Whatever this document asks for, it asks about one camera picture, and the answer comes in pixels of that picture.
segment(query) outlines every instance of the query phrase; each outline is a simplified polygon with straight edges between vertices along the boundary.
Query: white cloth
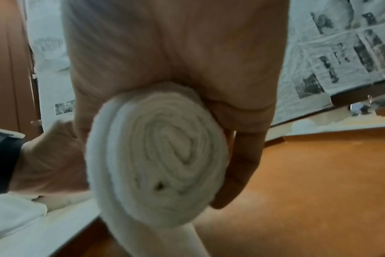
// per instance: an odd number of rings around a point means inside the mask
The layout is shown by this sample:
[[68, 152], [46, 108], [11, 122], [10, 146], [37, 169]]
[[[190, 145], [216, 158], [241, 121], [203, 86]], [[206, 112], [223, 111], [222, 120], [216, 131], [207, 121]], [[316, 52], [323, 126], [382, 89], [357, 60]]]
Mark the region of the white cloth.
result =
[[44, 204], [34, 203], [13, 194], [1, 194], [0, 238], [19, 231], [46, 213]]
[[193, 90], [161, 83], [106, 103], [86, 162], [101, 217], [130, 254], [208, 256], [188, 223], [222, 186], [228, 148]]

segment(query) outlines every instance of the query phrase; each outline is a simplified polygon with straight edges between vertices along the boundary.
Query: rolled white towel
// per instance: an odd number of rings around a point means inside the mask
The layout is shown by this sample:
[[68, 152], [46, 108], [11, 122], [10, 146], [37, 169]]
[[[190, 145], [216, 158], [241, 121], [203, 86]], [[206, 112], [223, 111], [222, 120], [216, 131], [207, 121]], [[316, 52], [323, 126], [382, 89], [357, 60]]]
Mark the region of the rolled white towel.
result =
[[222, 186], [228, 148], [192, 89], [161, 83], [107, 102], [86, 162], [101, 217], [132, 255], [208, 256], [192, 225], [183, 225]]

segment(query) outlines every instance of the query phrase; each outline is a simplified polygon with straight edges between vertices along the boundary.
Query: white fabric roll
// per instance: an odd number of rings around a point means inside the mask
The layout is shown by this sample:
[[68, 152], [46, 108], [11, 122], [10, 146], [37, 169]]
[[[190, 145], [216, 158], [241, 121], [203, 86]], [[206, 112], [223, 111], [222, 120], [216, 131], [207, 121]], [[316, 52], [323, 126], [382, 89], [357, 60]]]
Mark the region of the white fabric roll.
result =
[[191, 89], [174, 83], [107, 102], [87, 142], [101, 217], [135, 257], [208, 256], [191, 224], [223, 184], [222, 129]]

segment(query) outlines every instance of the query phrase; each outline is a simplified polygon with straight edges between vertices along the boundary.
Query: black sleeve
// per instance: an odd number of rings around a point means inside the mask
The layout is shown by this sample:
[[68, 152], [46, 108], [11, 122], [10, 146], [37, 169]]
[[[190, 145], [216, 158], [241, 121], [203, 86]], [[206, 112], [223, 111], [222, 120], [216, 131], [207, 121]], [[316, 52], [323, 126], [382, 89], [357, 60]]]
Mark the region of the black sleeve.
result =
[[13, 135], [0, 133], [0, 194], [8, 192], [15, 165], [24, 141]]

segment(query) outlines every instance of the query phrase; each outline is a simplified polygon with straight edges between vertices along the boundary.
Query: human hand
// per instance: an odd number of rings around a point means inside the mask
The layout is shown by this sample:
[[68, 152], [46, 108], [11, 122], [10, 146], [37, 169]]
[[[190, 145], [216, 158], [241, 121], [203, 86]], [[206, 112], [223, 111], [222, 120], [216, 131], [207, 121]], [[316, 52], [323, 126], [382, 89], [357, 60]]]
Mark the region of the human hand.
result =
[[32, 195], [87, 189], [85, 160], [73, 119], [56, 121], [49, 131], [22, 146], [9, 184], [12, 192]]
[[288, 0], [64, 0], [80, 140], [86, 143], [94, 116], [119, 93], [169, 80], [189, 86], [234, 145], [212, 204], [225, 207], [259, 165], [288, 7]]

